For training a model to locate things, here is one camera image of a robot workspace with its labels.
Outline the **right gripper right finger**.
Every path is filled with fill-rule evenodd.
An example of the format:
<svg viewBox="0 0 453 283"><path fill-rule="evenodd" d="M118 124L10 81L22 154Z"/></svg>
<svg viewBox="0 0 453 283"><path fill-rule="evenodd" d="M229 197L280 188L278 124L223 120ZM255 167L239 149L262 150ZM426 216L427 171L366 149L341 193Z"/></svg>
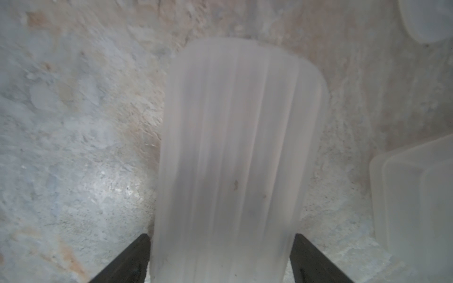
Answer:
<svg viewBox="0 0 453 283"><path fill-rule="evenodd" d="M353 283L304 235L297 233L290 254L295 283Z"/></svg>

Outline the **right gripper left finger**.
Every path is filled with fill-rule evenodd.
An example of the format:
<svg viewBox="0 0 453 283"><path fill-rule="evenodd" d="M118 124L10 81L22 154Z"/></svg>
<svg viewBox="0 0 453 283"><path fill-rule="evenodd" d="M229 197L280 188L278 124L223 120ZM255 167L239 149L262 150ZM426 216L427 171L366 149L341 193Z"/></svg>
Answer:
<svg viewBox="0 0 453 283"><path fill-rule="evenodd" d="M138 236L90 283L144 283L151 256L148 234Z"/></svg>

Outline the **frosted case with pink mark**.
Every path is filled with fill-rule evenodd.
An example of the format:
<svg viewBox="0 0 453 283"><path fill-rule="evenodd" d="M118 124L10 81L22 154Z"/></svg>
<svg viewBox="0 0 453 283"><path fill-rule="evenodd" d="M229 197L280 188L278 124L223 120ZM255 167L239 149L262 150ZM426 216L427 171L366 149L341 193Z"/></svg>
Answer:
<svg viewBox="0 0 453 283"><path fill-rule="evenodd" d="M376 241L422 275L452 281L452 134L379 154L369 175Z"/></svg>

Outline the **ribbed clear pencil case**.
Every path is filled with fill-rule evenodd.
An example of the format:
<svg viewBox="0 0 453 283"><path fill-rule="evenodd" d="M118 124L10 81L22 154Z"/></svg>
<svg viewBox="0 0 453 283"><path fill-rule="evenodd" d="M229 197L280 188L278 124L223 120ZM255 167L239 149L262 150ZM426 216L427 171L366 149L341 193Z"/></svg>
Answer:
<svg viewBox="0 0 453 283"><path fill-rule="evenodd" d="M327 117L318 68L242 38L190 42L165 92L155 283L280 283Z"/></svg>
<svg viewBox="0 0 453 283"><path fill-rule="evenodd" d="M420 44L453 37L451 0L399 0L399 10L408 34Z"/></svg>

